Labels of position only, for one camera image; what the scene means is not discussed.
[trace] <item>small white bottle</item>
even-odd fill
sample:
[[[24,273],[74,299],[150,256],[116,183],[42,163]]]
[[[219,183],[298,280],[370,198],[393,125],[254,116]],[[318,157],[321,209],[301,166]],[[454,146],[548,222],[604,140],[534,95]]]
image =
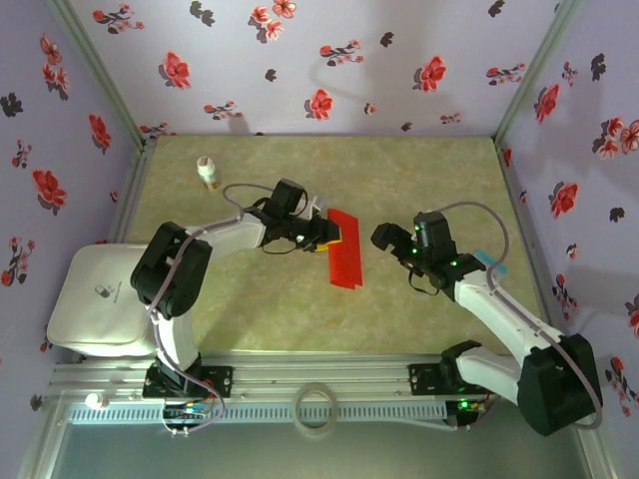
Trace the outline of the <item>small white bottle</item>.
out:
[[[202,179],[202,183],[210,192],[220,187],[218,176],[216,175],[216,166],[209,157],[199,157],[196,162],[198,167],[198,175]]]

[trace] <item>floral wallpaper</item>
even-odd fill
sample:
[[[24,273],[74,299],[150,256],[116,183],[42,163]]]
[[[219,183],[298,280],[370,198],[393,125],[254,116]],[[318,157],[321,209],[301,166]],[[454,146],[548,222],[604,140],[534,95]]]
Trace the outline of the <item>floral wallpaper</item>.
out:
[[[14,478],[54,364],[69,358],[47,321],[73,254],[108,236],[135,147],[46,3],[2,13],[0,476]]]
[[[509,2],[503,6],[505,15]],[[639,11],[584,1],[507,135],[503,161],[546,299],[593,345],[619,477],[639,477]]]
[[[494,0],[70,3],[143,136],[159,125],[492,135],[556,10]],[[551,103],[550,89],[541,116]]]

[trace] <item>black bracket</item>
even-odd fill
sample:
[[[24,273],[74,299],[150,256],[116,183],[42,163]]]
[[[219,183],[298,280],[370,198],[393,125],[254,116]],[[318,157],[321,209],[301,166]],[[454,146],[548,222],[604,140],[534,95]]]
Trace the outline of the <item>black bracket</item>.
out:
[[[200,366],[198,379],[211,383],[222,397],[231,397],[233,387],[233,368],[230,366]],[[185,394],[177,393],[167,387],[165,376],[160,372],[157,365],[152,365],[147,369],[147,376],[142,389],[142,397],[145,399],[166,399],[184,398]],[[210,393],[202,387],[193,389],[189,397],[205,399]]]
[[[458,387],[452,387],[444,380],[438,363],[409,364],[408,381],[410,392],[413,396],[432,395],[485,395],[488,391],[481,386],[463,383]]]

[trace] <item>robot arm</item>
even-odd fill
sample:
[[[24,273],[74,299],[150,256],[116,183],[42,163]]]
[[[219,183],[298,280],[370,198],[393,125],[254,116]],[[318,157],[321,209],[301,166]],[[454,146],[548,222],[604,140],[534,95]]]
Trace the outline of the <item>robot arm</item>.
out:
[[[174,223],[159,227],[133,271],[131,286],[143,304],[151,305],[170,268],[178,262],[156,306],[156,339],[162,344],[156,366],[163,389],[181,396],[193,397],[196,391],[202,393],[199,386],[187,381],[176,369],[201,379],[201,356],[193,341],[187,312],[200,294],[209,263],[235,251],[261,247],[278,239],[290,240],[296,249],[322,250],[330,242],[339,240],[339,228],[319,213],[317,198],[309,201],[304,188],[281,180],[270,198],[244,209],[239,217],[203,228],[183,229]],[[197,238],[191,238],[197,232],[200,232]],[[184,247],[182,257],[177,257],[187,240],[189,243]]]
[[[488,280],[486,267],[471,254],[458,253],[442,213],[420,213],[414,231],[379,225],[371,240],[417,276],[480,319],[512,356],[498,356],[476,341],[443,351],[439,369],[454,390],[475,384],[519,407],[542,435],[571,424],[595,409],[590,394],[552,342],[565,350],[584,373],[600,403],[601,390],[592,348],[580,334],[564,336],[526,310],[499,285]]]

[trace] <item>red rectangular object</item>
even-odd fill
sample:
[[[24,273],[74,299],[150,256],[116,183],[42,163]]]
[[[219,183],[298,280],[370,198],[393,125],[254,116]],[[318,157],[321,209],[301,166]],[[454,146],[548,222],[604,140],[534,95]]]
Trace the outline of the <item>red rectangular object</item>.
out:
[[[359,220],[356,217],[329,208],[328,219],[339,226],[340,242],[328,245],[328,271],[330,284],[355,289],[363,286],[361,250],[359,249]]]

